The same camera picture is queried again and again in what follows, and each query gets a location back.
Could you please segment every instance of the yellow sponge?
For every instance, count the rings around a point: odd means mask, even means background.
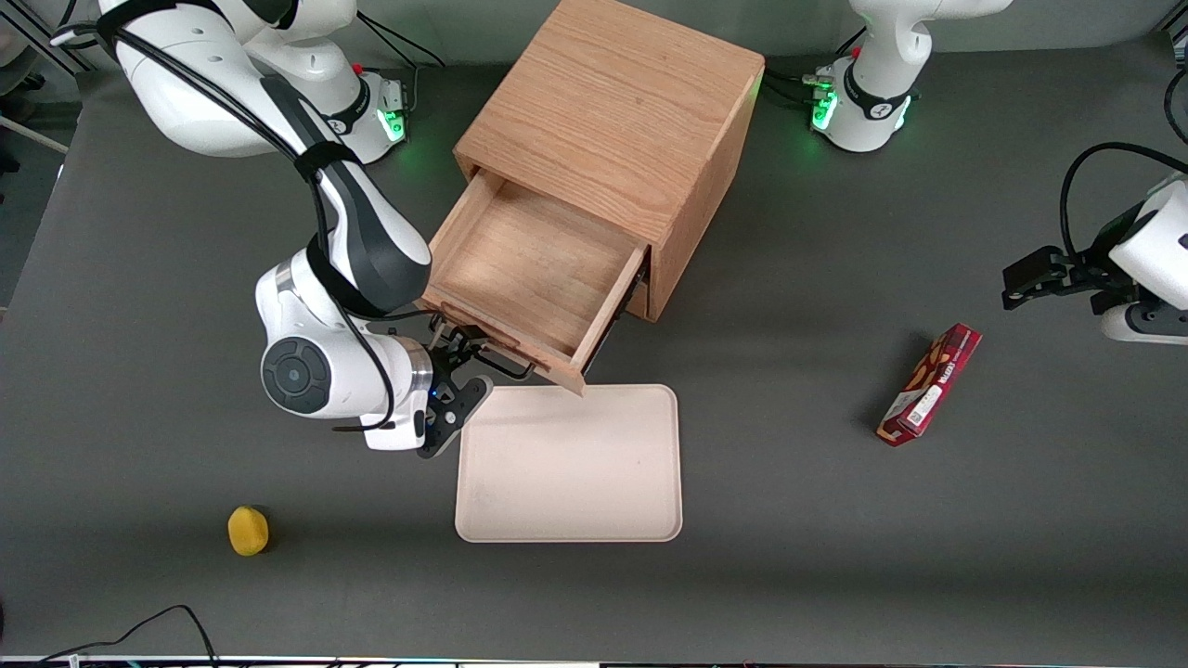
[[[241,505],[227,519],[227,537],[240,556],[252,556],[268,544],[268,521],[249,505]]]

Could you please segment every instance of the label on box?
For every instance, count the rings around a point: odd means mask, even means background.
[[[936,405],[936,402],[940,401],[940,385],[933,385],[929,387],[928,391],[924,392],[924,396],[916,402],[916,408],[911,409],[911,412],[908,414],[908,422],[920,427],[920,424],[924,422],[924,418],[928,417],[928,414],[933,412],[933,407]]]

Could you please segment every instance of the drawer front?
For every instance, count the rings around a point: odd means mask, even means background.
[[[647,246],[480,169],[430,248],[424,307],[481,327],[498,352],[582,393],[582,370]]]

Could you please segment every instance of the table surface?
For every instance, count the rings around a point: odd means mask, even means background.
[[[86,80],[0,326],[5,651],[188,603],[228,655],[1182,666],[1188,357],[1106,340],[1083,296],[999,304],[1001,269],[1059,239],[1080,150],[1183,153],[1173,68],[1165,37],[939,55],[867,156],[760,102],[664,317],[621,321],[589,373],[676,391],[684,529],[599,546],[465,543],[456,449],[371,452],[273,408],[252,286],[314,229],[301,179],[173,146],[122,81]],[[504,71],[424,71],[411,141],[368,168],[426,237]],[[1095,160],[1086,240],[1164,175]],[[889,448],[874,422],[958,321],[981,347],[929,433]],[[230,550],[240,504],[267,509],[273,552]],[[200,647],[173,619],[125,650]]]

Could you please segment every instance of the green led light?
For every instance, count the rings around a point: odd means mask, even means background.
[[[393,144],[404,139],[403,113],[375,109],[375,115],[379,116],[379,122],[384,126],[384,132],[387,133],[387,138],[391,139]]]
[[[829,121],[833,120],[833,111],[836,107],[838,94],[830,90],[824,99],[817,102],[816,109],[813,111],[813,125],[821,131],[829,127]]]
[[[903,101],[903,111],[899,112],[899,120],[895,121],[896,130],[903,127],[903,120],[908,118],[908,107],[910,105],[911,105],[911,95],[908,95],[908,99]]]

